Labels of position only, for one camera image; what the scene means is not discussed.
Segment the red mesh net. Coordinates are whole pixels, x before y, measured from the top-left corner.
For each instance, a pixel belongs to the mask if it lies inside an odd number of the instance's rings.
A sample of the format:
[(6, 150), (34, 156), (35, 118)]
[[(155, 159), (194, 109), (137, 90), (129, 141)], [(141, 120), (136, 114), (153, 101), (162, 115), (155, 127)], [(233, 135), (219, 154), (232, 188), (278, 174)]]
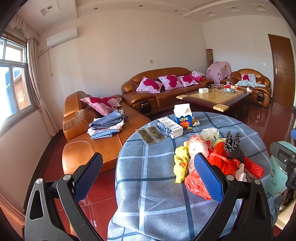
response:
[(244, 157), (244, 168), (252, 178), (261, 179), (264, 175), (264, 169), (246, 156)]

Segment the white translucent plastic bag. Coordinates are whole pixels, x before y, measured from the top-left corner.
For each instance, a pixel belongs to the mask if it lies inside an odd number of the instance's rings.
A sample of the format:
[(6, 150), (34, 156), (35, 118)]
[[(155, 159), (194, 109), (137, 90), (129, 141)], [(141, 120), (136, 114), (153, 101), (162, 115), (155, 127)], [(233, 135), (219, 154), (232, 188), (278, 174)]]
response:
[(188, 148), (189, 153), (189, 173), (195, 169), (194, 158), (196, 154), (203, 154), (204, 157), (209, 157), (210, 153), (214, 150), (214, 147), (224, 142), (225, 138), (219, 138), (219, 131), (216, 128), (206, 128), (198, 135), (195, 134), (184, 142), (184, 146)]

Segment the white tissue box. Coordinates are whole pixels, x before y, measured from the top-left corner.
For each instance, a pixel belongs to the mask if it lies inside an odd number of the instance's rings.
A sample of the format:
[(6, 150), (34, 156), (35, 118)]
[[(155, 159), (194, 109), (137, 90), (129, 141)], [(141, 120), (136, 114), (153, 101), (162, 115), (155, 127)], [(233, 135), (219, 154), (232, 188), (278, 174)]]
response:
[(200, 94), (205, 94), (205, 93), (208, 93), (208, 92), (209, 92), (209, 89), (206, 88), (206, 87), (204, 87), (204, 88), (200, 88), (200, 89), (198, 89), (198, 92), (199, 92)]

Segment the clear snack packet pair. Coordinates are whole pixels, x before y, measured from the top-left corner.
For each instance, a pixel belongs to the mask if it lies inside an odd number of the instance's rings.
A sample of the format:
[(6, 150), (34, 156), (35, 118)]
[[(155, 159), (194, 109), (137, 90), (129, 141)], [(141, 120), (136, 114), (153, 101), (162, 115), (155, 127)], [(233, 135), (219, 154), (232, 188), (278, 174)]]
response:
[(136, 132), (146, 145), (159, 143), (167, 138), (155, 125), (137, 129)]

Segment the dark wood coffee table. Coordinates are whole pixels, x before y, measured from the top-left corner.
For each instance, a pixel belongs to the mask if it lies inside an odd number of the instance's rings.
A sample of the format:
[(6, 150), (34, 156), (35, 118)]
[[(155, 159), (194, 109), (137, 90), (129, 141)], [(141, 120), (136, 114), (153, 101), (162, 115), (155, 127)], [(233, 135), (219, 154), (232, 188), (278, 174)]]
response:
[(250, 92), (226, 93), (210, 88), (208, 93), (195, 91), (179, 95), (177, 99), (189, 103), (192, 111), (219, 113), (239, 120), (249, 113), (250, 97)]

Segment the small brown white box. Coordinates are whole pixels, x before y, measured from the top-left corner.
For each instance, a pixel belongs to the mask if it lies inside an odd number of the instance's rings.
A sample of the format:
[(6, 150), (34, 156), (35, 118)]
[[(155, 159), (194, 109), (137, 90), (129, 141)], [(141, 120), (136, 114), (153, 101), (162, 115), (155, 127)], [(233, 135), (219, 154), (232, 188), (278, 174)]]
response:
[(192, 118), (192, 126), (199, 126), (200, 122), (197, 118)]

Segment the pink cloth covered appliance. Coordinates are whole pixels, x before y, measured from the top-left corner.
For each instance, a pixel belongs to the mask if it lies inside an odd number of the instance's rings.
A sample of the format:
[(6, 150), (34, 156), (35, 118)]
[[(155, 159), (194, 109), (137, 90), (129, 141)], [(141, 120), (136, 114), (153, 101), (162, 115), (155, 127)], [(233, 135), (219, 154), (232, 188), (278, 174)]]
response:
[(221, 80), (230, 78), (231, 69), (228, 62), (217, 61), (210, 65), (206, 71), (206, 79), (219, 84)]

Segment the mint green trash bin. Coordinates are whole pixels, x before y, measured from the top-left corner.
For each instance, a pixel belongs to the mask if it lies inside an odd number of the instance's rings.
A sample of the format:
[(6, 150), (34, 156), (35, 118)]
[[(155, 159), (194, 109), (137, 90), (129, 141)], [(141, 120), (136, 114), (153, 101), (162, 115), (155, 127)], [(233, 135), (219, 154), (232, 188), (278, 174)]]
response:
[(287, 189), (285, 184), (287, 181), (287, 166), (274, 156), (270, 157), (270, 164), (271, 176), (267, 181), (265, 191), (276, 199)]

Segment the black spiky mesh item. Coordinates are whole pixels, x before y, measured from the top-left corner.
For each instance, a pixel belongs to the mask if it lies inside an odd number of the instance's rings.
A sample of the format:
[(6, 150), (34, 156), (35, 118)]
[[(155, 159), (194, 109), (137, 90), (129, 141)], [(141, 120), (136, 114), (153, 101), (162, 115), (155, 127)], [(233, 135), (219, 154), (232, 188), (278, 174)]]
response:
[(231, 159), (237, 159), (240, 163), (244, 164), (244, 152), (240, 147), (240, 138), (242, 137), (240, 132), (237, 132), (234, 137), (229, 131), (226, 134), (226, 139), (224, 142), (224, 151), (227, 156)]

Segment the window with frame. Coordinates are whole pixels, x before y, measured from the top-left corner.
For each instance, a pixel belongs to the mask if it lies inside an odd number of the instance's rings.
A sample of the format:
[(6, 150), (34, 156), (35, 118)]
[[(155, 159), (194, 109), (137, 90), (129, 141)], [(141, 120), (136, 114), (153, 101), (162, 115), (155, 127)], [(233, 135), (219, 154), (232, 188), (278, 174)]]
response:
[(1, 135), (36, 110), (26, 42), (5, 32), (1, 36)]

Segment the yellow plastic bag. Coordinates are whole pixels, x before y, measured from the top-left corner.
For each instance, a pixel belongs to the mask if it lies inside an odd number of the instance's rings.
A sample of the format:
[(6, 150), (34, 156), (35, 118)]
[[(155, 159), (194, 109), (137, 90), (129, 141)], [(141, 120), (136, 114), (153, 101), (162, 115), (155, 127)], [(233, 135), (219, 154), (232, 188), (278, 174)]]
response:
[(175, 149), (173, 173), (175, 174), (175, 183), (182, 183), (188, 174), (189, 151), (187, 146), (179, 146)]

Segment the white rectangular box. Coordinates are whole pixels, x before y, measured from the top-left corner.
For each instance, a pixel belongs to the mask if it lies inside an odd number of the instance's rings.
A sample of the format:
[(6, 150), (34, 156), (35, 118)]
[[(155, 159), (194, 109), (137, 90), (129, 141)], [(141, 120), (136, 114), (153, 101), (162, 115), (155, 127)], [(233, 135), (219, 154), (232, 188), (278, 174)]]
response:
[(157, 126), (162, 133), (171, 139), (175, 139), (183, 135), (183, 128), (168, 117), (157, 119)]

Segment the red plastic bag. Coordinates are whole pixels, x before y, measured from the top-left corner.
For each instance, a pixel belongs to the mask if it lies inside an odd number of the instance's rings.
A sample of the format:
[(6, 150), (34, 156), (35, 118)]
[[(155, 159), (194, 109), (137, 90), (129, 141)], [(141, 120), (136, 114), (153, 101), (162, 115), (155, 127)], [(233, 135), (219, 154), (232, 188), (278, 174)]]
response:
[(185, 178), (185, 186), (190, 192), (218, 203), (222, 202), (227, 188), (225, 177), (234, 176), (240, 165), (238, 159), (226, 153), (224, 144), (224, 141), (218, 142), (208, 157), (197, 153), (192, 159), (194, 169)]

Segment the brown wooden door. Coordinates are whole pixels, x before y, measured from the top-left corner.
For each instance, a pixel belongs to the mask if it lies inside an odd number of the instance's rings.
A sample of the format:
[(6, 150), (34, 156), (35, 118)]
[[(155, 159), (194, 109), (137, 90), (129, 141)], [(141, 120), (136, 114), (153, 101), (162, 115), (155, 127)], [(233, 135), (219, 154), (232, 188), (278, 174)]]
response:
[(289, 38), (269, 34), (273, 57), (273, 99), (293, 108), (295, 99), (295, 61)]

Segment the beige curtain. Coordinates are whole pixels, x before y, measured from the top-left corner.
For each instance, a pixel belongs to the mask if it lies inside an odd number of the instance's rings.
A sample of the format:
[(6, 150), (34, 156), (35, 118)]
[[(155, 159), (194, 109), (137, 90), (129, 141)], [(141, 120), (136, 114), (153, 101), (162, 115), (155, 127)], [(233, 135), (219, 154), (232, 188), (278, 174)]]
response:
[(39, 110), (41, 111), (44, 123), (51, 137), (55, 136), (59, 131), (55, 125), (52, 116), (44, 102), (39, 80), (38, 72), (38, 45), (40, 44), (40, 35), (27, 24), (20, 16), (15, 14), (9, 22), (11, 29), (17, 29), (22, 32), (27, 39), (27, 60), (30, 80), (38, 101)]

